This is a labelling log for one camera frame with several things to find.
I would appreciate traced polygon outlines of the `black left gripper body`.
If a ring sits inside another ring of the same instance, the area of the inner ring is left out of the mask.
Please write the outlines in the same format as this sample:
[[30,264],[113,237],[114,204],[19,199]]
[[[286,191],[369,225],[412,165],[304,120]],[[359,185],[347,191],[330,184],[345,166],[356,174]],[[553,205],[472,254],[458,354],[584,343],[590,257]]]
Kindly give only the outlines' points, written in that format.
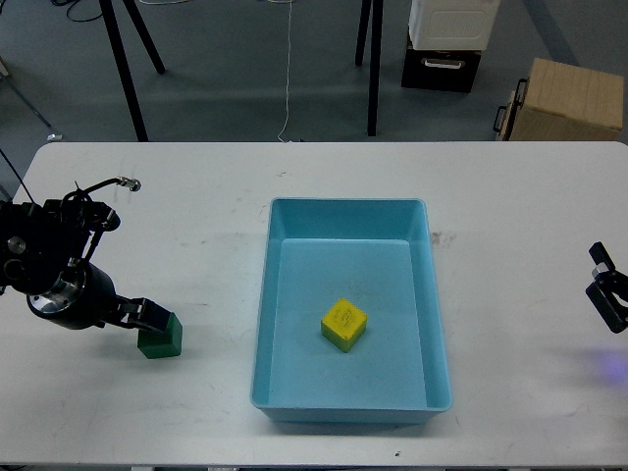
[[52,289],[26,302],[35,316],[69,330],[116,321],[118,308],[113,281],[91,263],[65,270]]

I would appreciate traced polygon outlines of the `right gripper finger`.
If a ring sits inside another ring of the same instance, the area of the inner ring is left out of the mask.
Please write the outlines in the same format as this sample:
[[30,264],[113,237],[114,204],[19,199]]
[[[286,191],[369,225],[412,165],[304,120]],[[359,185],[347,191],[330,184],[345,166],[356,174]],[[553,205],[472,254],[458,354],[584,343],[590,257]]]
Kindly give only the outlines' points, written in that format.
[[615,334],[622,333],[627,329],[627,276],[616,270],[601,241],[595,242],[589,253],[595,269],[586,295],[609,329]]

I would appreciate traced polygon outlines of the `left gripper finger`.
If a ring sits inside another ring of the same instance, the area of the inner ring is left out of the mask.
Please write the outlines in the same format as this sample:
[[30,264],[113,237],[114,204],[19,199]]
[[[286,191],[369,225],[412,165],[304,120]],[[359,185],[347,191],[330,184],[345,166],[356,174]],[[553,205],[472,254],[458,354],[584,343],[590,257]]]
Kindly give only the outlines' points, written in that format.
[[173,312],[148,298],[120,297],[115,311],[115,324],[126,329],[164,334],[173,315]]

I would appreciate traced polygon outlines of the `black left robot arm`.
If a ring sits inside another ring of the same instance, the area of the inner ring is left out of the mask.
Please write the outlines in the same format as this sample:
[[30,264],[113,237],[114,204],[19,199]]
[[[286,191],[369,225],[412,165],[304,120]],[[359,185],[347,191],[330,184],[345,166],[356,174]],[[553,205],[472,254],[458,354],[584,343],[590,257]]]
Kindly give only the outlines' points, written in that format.
[[1,204],[1,289],[26,296],[38,318],[69,330],[114,325],[164,334],[174,314],[147,298],[116,293],[111,278],[90,259],[101,237],[121,219],[91,193],[116,184],[132,192],[137,179],[115,177],[76,188],[61,199]]

